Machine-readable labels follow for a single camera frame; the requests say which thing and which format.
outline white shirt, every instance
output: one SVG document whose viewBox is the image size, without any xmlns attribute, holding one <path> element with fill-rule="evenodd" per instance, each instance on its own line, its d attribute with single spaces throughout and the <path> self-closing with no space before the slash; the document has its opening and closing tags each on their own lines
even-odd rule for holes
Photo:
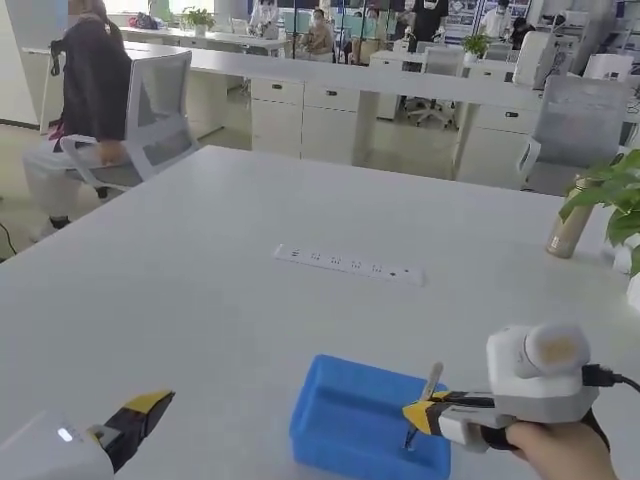
<svg viewBox="0 0 640 480">
<path fill-rule="evenodd" d="M 511 13 L 507 9 L 504 15 L 498 15 L 498 9 L 494 8 L 482 18 L 480 26 L 484 27 L 484 34 L 488 37 L 504 37 L 509 27 L 511 27 Z"/>
</svg>

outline power strip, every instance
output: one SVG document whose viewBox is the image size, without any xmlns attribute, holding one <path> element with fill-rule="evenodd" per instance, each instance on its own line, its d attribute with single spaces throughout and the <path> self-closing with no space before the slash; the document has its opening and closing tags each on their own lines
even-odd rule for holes
<svg viewBox="0 0 640 480">
<path fill-rule="evenodd" d="M 276 249 L 273 256 L 277 260 L 377 278 L 388 282 L 407 283 L 418 287 L 423 287 L 425 284 L 424 270 L 416 267 L 383 265 L 360 260 L 349 255 L 323 253 L 314 249 L 291 247 L 284 244 Z"/>
</svg>

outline hand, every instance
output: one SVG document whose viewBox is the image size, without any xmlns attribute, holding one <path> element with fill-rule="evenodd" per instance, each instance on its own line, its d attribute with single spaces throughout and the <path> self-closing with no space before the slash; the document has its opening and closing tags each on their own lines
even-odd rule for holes
<svg viewBox="0 0 640 480">
<path fill-rule="evenodd" d="M 104 140 L 98 144 L 98 155 L 105 167 L 124 162 L 127 152 L 122 143 L 116 140 Z"/>
<path fill-rule="evenodd" d="M 507 440 L 543 480 L 616 480 L 606 445 L 587 425 L 517 423 Z"/>
</svg>

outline person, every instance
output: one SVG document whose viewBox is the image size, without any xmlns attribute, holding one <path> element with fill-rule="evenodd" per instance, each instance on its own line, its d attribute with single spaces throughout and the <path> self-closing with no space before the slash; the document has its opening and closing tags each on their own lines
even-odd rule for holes
<svg viewBox="0 0 640 480">
<path fill-rule="evenodd" d="M 617 480 L 607 446 L 587 425 L 517 423 L 507 440 L 542 480 Z"/>
<path fill-rule="evenodd" d="M 276 0 L 256 0 L 249 25 L 257 27 L 259 24 L 269 25 L 278 23 L 278 3 Z"/>
<path fill-rule="evenodd" d="M 362 12 L 356 12 L 353 14 L 353 16 L 362 18 Z M 349 40 L 347 44 L 344 46 L 344 48 L 342 49 L 342 51 L 344 52 L 344 58 L 348 59 L 349 55 L 351 55 L 351 53 L 353 52 L 353 41 Z"/>
<path fill-rule="evenodd" d="M 511 34 L 511 44 L 514 50 L 521 50 L 524 37 L 529 32 L 535 32 L 536 28 L 529 24 L 524 17 L 518 17 L 513 21 L 513 33 Z"/>
<path fill-rule="evenodd" d="M 366 12 L 367 21 L 364 24 L 364 34 L 368 38 L 364 38 L 363 41 L 360 38 L 354 38 L 352 43 L 352 55 L 351 63 L 357 65 L 369 65 L 370 57 L 373 53 L 380 50 L 382 41 L 386 38 L 386 32 L 384 25 L 379 21 L 380 10 L 377 8 L 369 8 Z M 368 31 L 371 23 L 373 23 L 373 32 Z M 360 36 L 361 32 L 355 32 L 357 36 Z"/>
<path fill-rule="evenodd" d="M 313 11 L 313 23 L 309 33 L 302 37 L 302 46 L 311 55 L 324 55 L 333 51 L 333 35 L 324 19 L 324 11 Z"/>
<path fill-rule="evenodd" d="M 509 0 L 498 0 L 498 6 L 489 10 L 480 20 L 480 33 L 494 39 L 506 38 L 510 27 Z"/>
<path fill-rule="evenodd" d="M 81 148 L 89 168 L 104 168 L 127 161 L 124 140 L 131 59 L 124 50 L 122 33 L 107 17 L 103 0 L 69 0 L 70 16 L 78 15 L 56 49 L 66 52 L 61 136 L 85 135 L 97 146 Z M 59 139 L 43 142 L 23 156 L 27 186 L 34 201 L 49 217 L 31 235 L 33 241 L 69 224 L 81 182 L 67 173 L 72 159 Z"/>
<path fill-rule="evenodd" d="M 444 31 L 449 16 L 449 0 L 416 0 L 412 12 L 414 40 L 409 51 L 415 52 L 418 42 L 432 42 L 438 31 Z"/>
</svg>

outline black jacket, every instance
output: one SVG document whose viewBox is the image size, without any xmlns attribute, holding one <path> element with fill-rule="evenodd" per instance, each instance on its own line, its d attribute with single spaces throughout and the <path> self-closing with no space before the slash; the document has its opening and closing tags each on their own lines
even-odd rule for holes
<svg viewBox="0 0 640 480">
<path fill-rule="evenodd" d="M 98 20 L 81 20 L 62 41 L 67 54 L 64 135 L 124 140 L 131 59 L 120 31 L 112 23 L 109 27 Z"/>
</svg>

